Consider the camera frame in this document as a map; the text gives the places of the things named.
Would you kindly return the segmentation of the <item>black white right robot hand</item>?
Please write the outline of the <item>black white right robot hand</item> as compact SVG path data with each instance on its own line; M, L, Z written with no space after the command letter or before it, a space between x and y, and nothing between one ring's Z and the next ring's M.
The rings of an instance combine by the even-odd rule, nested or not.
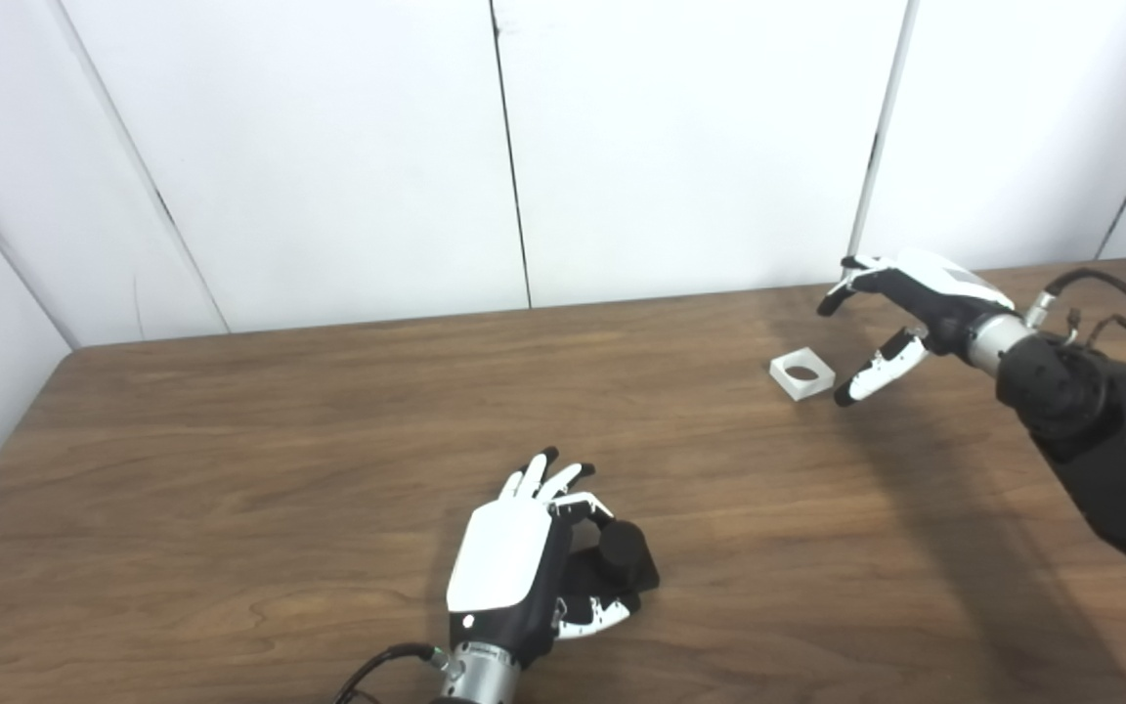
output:
M910 313L915 326L899 330L835 389L837 406L858 404L932 355L955 356L993 377L1006 353L1033 335L1013 300L939 255L917 249L893 257L854 255L842 259L842 279L819 303L819 317L835 315L856 293L872 293Z

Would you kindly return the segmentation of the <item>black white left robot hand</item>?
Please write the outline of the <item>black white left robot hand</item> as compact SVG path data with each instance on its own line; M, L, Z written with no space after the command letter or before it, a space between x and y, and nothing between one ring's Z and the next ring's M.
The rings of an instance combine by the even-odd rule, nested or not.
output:
M642 607L635 580L604 574L599 549L573 549L577 526L616 529L616 513L577 490L595 464L554 471L557 447L506 476L495 499L470 513L446 592L450 647L494 647L522 670L558 640L590 638Z

